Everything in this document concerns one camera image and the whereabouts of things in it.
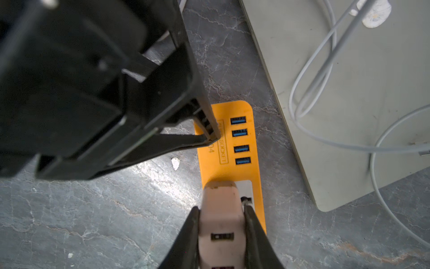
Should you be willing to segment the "orange power strip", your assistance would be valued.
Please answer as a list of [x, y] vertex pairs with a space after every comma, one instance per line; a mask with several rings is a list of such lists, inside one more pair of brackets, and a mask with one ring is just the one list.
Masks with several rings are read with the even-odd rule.
[[213, 180], [234, 181], [266, 231], [253, 109], [239, 100], [214, 104], [212, 110], [221, 138], [197, 150], [202, 186]]

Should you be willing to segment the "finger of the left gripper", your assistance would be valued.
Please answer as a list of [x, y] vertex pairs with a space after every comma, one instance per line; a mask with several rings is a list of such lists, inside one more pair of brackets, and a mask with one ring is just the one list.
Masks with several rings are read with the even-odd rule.
[[207, 141], [217, 141], [221, 138], [221, 133], [208, 100], [208, 95], [203, 84], [203, 79], [199, 73], [193, 50], [190, 46], [180, 3], [178, 1], [173, 1], [172, 3], [176, 12], [176, 19], [171, 28], [171, 39], [175, 48], [181, 46], [185, 47], [188, 55], [191, 69], [190, 86], [192, 100], [196, 104], [197, 109], [197, 111], [193, 113], [193, 121], [195, 126], [199, 127], [201, 133], [206, 136]]
[[150, 159], [168, 154], [174, 151], [196, 149], [206, 147], [218, 140], [213, 133], [210, 137], [202, 135], [177, 135], [157, 134], [143, 144], [125, 154], [114, 165], [104, 168], [100, 174], [107, 175], [115, 171], [131, 167]]

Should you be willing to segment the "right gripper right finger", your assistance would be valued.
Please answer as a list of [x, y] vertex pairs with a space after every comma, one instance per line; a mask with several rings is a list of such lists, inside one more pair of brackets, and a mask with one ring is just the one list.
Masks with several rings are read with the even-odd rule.
[[258, 220], [254, 209], [244, 204], [245, 218], [245, 268], [246, 269], [284, 269], [268, 237]]

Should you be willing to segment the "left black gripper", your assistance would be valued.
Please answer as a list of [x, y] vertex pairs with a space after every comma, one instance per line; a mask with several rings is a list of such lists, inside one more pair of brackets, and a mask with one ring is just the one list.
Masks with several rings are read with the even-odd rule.
[[172, 2], [1, 2], [2, 177], [94, 179], [193, 119]]

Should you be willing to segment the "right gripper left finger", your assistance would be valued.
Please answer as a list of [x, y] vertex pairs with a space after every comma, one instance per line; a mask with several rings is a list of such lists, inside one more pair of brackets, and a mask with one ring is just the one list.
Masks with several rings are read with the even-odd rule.
[[159, 269], [199, 268], [199, 214], [199, 208], [194, 206]]

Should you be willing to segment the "pink charger adapter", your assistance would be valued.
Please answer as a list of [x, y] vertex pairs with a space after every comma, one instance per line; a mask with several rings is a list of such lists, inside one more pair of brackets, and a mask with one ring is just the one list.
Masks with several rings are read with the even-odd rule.
[[199, 214], [200, 268], [244, 269], [245, 250], [245, 215], [236, 184], [208, 182]]

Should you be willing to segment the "white charging cable silver laptop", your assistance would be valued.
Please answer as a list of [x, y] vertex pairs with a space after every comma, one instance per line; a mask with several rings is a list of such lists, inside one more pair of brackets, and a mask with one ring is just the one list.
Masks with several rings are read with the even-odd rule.
[[355, 1], [336, 45], [288, 107], [313, 199], [330, 211], [430, 165], [430, 3]]

